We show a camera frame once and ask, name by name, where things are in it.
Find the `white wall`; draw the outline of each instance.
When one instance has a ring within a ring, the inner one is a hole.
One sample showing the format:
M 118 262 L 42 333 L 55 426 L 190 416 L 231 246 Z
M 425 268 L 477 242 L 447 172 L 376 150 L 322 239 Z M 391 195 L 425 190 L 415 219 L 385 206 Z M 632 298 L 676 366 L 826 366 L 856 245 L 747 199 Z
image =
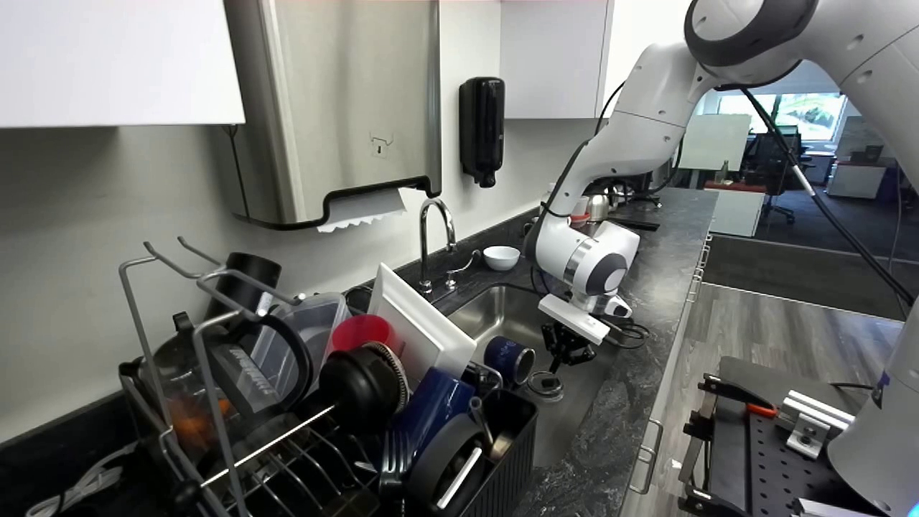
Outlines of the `white wall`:
M 442 2 L 444 202 L 460 235 L 533 206 L 587 134 L 587 123 L 513 123 L 493 190 L 460 175 L 457 86 L 498 73 L 497 32 L 497 0 Z M 415 209 L 339 235 L 271 234 L 230 215 L 220 172 L 226 147 L 205 129 L 0 132 L 0 443 L 118 390 L 115 366 L 139 348 L 115 268 L 144 239 L 270 255 L 286 291 L 340 291 L 378 262 L 415 258 Z M 139 297 L 155 338 L 171 311 L 201 301 L 155 269 L 139 274 Z

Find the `metal rack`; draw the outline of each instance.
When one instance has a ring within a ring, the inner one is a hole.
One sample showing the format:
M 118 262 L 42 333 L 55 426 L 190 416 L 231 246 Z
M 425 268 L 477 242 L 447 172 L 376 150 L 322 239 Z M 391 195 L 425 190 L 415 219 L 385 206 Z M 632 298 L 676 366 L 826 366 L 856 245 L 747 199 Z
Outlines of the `metal rack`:
M 243 281 L 250 287 L 259 287 L 260 292 L 270 292 L 271 301 L 286 311 L 302 305 L 302 297 L 284 297 L 251 275 L 230 269 L 223 262 L 201 254 L 182 239 L 178 239 L 178 245 L 190 255 L 205 262 L 210 269 L 201 275 L 190 274 L 187 268 L 180 268 L 178 262 L 155 249 L 148 242 L 144 242 L 144 249 L 148 254 L 147 258 L 124 262 L 118 268 L 121 287 L 124 287 L 124 297 L 134 323 L 134 333 L 144 350 L 144 366 L 151 371 L 148 373 L 151 403 L 157 407 L 151 407 L 148 397 L 139 394 L 134 377 L 121 373 L 121 384 L 126 397 L 134 403 L 138 413 L 155 429 L 157 453 L 162 458 L 174 481 L 187 489 L 187 498 L 195 499 L 201 514 L 251 514 L 251 508 L 256 514 L 260 514 L 263 508 L 270 508 L 270 514 L 340 514 L 350 506 L 356 508 L 371 506 L 368 493 L 376 473 L 371 469 L 356 469 L 356 462 L 371 465 L 371 460 L 362 443 L 340 433 L 340 429 L 336 429 L 327 419 L 327 413 L 332 413 L 332 406 L 312 410 L 302 422 L 284 422 L 271 437 L 260 439 L 259 446 L 240 447 L 230 439 L 226 419 L 218 406 L 218 384 L 211 377 L 204 337 L 205 331 L 230 320 L 259 323 L 259 314 L 223 297 L 215 287 L 215 281 L 231 275 L 234 281 Z M 144 328 L 144 317 L 139 317 L 134 284 L 131 284 L 131 274 L 148 265 L 162 265 L 174 275 L 191 281 L 210 298 L 230 307 L 230 314 L 197 323 L 191 331 L 191 348 L 195 348 L 201 381 L 205 390 L 205 407 L 210 407 L 210 419 L 215 429 L 215 443 L 223 465 L 210 478 L 204 478 L 190 460 L 190 453 L 180 447 L 174 422 L 167 407 L 162 381 L 151 367 L 155 363 L 151 363 L 148 333 Z

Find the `bowl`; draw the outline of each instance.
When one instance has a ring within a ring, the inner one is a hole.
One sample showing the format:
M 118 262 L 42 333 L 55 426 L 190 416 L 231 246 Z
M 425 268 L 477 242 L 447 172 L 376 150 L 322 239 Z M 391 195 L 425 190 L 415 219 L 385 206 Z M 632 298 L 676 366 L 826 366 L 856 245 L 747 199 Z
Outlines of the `bowl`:
M 513 269 L 513 265 L 520 262 L 517 246 L 485 246 L 481 255 L 491 269 Z

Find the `faucet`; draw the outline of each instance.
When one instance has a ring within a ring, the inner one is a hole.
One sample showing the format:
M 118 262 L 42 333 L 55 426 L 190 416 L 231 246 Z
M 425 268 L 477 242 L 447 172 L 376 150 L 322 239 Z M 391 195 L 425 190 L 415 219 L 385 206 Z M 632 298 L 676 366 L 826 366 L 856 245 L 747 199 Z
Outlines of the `faucet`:
M 444 202 L 438 202 L 438 199 L 428 199 L 425 203 L 421 203 L 421 213 L 418 213 L 418 239 L 421 239 L 421 265 L 418 265 L 418 287 L 421 287 L 421 292 L 432 292 L 432 284 L 429 284 L 429 278 L 428 278 L 428 209 L 429 206 L 437 206 L 438 209 L 438 215 L 442 215 L 442 226 L 444 226 L 444 234 L 447 234 L 447 254 L 452 254 L 457 249 L 457 229 L 452 229 L 452 215 L 447 213 L 447 203 Z

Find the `black soap dispenser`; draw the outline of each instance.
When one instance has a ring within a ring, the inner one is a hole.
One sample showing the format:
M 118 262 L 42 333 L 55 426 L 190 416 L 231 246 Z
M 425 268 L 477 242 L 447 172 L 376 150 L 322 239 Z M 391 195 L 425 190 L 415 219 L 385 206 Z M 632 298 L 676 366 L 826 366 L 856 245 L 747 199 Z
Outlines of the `black soap dispenser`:
M 460 86 L 460 163 L 487 190 L 506 156 L 506 80 L 471 78 Z

